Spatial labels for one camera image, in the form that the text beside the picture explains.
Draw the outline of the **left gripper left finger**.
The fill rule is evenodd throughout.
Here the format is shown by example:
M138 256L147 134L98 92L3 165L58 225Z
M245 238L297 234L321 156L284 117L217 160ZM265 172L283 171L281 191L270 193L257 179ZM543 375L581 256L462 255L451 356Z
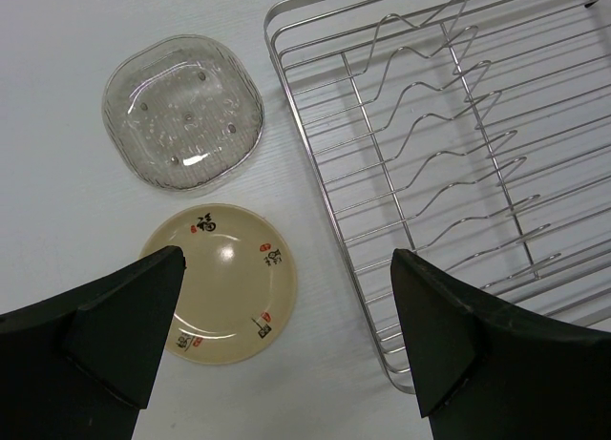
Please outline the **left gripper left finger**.
M165 246L1 316L4 439L129 439L148 407L186 260Z

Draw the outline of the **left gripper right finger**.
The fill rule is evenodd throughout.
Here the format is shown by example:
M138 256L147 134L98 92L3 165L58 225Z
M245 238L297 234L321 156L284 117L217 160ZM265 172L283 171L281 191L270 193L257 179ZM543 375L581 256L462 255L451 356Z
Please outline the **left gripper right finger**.
M407 249L390 277L436 439L606 439L610 336L505 302Z

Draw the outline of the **clear glass plate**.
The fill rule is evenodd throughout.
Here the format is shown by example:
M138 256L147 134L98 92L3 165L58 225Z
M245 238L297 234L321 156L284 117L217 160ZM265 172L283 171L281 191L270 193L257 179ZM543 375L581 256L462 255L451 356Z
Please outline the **clear glass plate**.
M241 60L196 34L168 37L121 63L101 115L126 166L170 192L227 178L253 154L264 126L263 97Z

